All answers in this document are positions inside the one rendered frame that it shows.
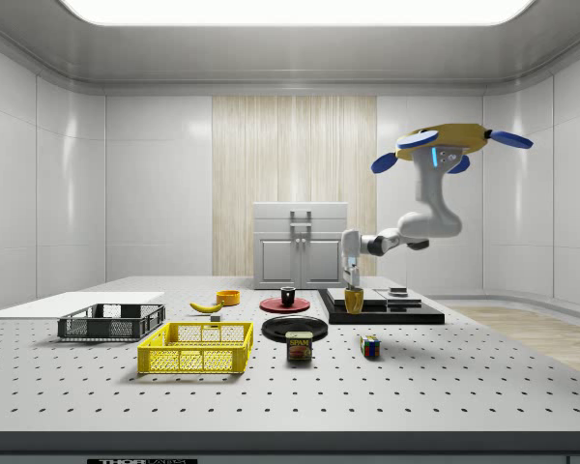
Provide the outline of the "white cabinet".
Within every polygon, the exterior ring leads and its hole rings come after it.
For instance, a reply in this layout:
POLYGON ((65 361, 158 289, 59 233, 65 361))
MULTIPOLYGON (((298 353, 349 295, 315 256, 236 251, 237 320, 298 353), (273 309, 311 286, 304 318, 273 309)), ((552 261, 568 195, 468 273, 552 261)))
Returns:
POLYGON ((341 287, 346 226, 345 202, 255 202, 254 287, 341 287))

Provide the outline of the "white board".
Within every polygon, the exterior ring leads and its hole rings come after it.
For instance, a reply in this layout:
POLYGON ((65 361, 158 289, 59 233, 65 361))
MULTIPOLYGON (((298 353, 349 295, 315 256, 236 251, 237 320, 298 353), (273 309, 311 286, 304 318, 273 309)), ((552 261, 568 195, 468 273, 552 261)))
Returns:
POLYGON ((60 318, 94 304, 146 304, 163 292, 67 292, 0 310, 0 318, 60 318))

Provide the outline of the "red plate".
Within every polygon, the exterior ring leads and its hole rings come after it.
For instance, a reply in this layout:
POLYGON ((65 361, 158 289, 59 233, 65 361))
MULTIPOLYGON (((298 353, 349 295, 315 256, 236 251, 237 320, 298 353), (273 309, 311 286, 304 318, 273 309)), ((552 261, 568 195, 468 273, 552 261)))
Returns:
POLYGON ((260 308, 271 313, 297 313, 310 308, 310 302, 303 298, 296 298, 290 305, 282 302, 282 298, 269 298, 260 303, 260 308))

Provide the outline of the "black plate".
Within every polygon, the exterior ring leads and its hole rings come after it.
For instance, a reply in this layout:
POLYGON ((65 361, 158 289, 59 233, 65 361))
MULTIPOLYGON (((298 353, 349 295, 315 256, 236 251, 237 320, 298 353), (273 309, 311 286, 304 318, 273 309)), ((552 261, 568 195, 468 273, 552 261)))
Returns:
POLYGON ((328 334, 328 325, 321 319, 300 315, 274 317, 262 325, 263 335, 277 342, 284 342, 287 332, 311 332, 313 340, 319 340, 328 334))

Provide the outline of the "flat-sided can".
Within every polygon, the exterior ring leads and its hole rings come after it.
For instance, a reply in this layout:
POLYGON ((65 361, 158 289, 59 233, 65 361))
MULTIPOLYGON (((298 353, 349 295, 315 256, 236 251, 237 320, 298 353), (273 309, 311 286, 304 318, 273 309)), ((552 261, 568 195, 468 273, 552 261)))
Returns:
POLYGON ((313 333, 289 331, 285 334, 288 361, 310 361, 312 359, 313 333))

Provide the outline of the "dark grey basket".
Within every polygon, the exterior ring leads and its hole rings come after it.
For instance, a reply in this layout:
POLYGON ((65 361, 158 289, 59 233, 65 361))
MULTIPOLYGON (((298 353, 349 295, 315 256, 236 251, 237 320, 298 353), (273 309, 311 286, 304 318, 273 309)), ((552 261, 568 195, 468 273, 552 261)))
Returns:
POLYGON ((58 336, 67 340, 139 340, 165 319, 163 304, 92 304, 62 316, 58 336))

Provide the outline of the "black stove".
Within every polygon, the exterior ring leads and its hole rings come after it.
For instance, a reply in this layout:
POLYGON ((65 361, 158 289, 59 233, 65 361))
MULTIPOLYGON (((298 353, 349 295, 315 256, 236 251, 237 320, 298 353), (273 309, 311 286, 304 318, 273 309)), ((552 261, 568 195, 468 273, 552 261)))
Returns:
POLYGON ((364 304, 360 314, 350 314, 345 308, 344 300, 335 304, 324 289, 319 290, 319 294, 329 313, 329 323, 333 325, 440 325, 446 322, 443 312, 425 303, 415 307, 403 306, 400 310, 364 304))

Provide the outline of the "yellow basket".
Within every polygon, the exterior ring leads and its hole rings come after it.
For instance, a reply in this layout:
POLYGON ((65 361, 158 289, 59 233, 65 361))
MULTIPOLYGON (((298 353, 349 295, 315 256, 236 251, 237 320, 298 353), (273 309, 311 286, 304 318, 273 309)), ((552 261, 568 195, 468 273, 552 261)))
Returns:
POLYGON ((243 373, 251 322, 168 322, 137 346, 140 373, 243 373))

